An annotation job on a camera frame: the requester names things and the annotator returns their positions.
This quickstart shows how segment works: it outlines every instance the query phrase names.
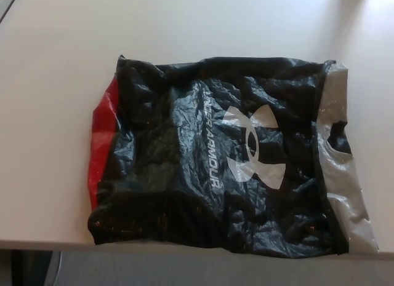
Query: gray floor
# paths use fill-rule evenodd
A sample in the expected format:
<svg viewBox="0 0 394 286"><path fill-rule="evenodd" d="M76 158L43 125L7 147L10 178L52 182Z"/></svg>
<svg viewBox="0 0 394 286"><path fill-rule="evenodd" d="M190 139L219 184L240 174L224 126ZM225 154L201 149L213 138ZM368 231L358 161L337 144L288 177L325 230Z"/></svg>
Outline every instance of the gray floor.
<svg viewBox="0 0 394 286"><path fill-rule="evenodd" d="M11 285L10 255L0 251L0 286ZM53 285L54 253L46 286ZM248 255L63 252L56 286L64 285L286 285L391 286L393 260L349 256L279 260Z"/></svg>

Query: under armour logo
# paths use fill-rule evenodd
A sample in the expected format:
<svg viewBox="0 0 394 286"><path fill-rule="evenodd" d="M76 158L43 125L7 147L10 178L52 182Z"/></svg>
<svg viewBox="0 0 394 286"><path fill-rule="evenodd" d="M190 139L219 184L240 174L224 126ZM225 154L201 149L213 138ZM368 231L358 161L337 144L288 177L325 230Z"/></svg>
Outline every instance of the under armour logo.
<svg viewBox="0 0 394 286"><path fill-rule="evenodd" d="M238 162L227 157L228 166L235 179L240 182L248 181L256 173L268 187L279 189L283 181L286 164L264 164L259 161L259 140L255 130L255 127L278 128L278 123L271 108L268 105L261 106L249 119L237 108L231 106L223 117L223 123L246 128L245 142L249 162ZM254 155L252 155L247 144L250 133L254 136L256 142Z"/></svg>

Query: red stripe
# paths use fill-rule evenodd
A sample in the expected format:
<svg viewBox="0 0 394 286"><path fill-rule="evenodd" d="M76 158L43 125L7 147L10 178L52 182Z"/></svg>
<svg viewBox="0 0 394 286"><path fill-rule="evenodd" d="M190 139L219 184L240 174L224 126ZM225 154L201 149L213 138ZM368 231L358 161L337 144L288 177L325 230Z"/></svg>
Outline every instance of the red stripe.
<svg viewBox="0 0 394 286"><path fill-rule="evenodd" d="M101 102L93 112L92 141L88 188L92 209L97 206L97 185L102 179L112 139L116 131L116 109L118 107L118 81L114 77Z"/></svg>

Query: table surface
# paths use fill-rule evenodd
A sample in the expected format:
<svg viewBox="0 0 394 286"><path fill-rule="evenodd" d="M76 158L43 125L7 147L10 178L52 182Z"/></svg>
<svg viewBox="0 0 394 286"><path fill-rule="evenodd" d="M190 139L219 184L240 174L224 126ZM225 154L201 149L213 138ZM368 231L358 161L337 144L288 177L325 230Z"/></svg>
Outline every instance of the table surface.
<svg viewBox="0 0 394 286"><path fill-rule="evenodd" d="M292 57L349 68L348 139L394 252L394 0L16 0L0 24L0 247L92 244L92 112L117 58Z"/></svg>

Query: under armour bag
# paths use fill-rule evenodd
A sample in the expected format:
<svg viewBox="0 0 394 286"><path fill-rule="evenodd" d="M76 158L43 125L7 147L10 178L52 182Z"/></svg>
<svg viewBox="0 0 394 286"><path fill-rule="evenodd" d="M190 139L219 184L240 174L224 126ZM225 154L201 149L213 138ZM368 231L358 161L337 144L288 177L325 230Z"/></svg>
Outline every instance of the under armour bag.
<svg viewBox="0 0 394 286"><path fill-rule="evenodd" d="M335 61L120 57L93 114L95 243L376 252L344 132L346 89Z"/></svg>

